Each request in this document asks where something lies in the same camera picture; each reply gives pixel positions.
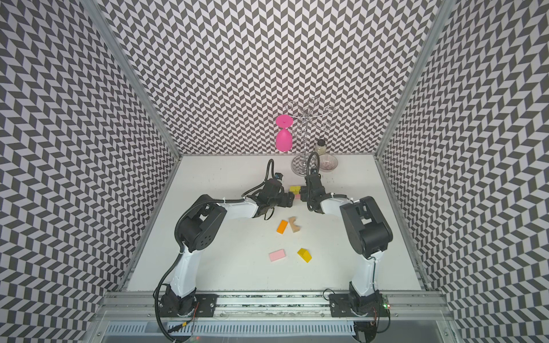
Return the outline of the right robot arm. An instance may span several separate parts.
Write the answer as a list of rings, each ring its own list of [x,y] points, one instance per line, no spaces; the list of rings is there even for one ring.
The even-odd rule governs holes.
[[[358,201],[344,194],[327,192],[320,175],[321,158],[317,152],[309,154],[305,173],[305,203],[307,209],[343,220],[350,246],[359,257],[349,283],[347,303],[358,317],[369,315],[379,319],[383,310],[383,296],[377,288],[377,273],[393,232],[380,207],[371,196]]]

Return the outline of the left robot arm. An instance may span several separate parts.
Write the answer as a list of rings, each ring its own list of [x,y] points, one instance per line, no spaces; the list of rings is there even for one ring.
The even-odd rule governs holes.
[[[274,166],[270,159],[264,180],[239,199],[216,200],[203,194],[177,220],[174,238],[180,251],[153,292],[157,318],[187,317],[193,313],[198,304],[195,295],[202,252],[213,243],[225,221],[260,217],[267,221],[276,208],[293,205],[295,195],[285,191],[283,175],[275,172]]]

